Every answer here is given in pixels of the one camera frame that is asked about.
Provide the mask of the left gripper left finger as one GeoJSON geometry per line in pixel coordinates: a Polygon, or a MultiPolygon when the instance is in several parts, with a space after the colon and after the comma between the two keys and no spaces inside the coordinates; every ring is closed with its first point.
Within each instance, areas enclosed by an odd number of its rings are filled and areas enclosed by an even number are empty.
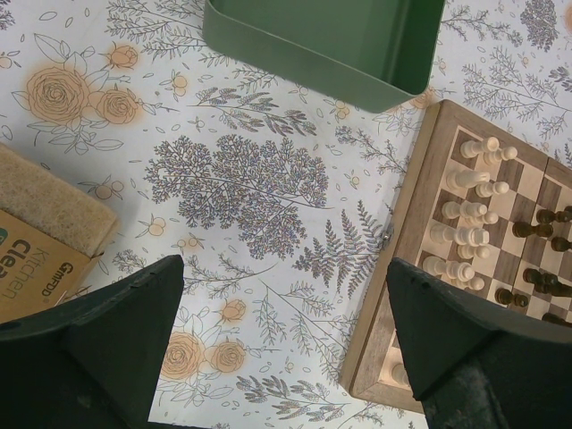
{"type": "Polygon", "coordinates": [[[1,325],[3,428],[151,428],[181,257],[1,325]]]}

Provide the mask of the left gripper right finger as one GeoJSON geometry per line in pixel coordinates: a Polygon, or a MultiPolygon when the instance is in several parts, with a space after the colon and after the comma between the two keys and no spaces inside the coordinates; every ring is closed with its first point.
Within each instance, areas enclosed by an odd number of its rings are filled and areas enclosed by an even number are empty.
{"type": "Polygon", "coordinates": [[[571,325],[512,312],[400,258],[386,282],[431,428],[569,428],[571,325]]]}

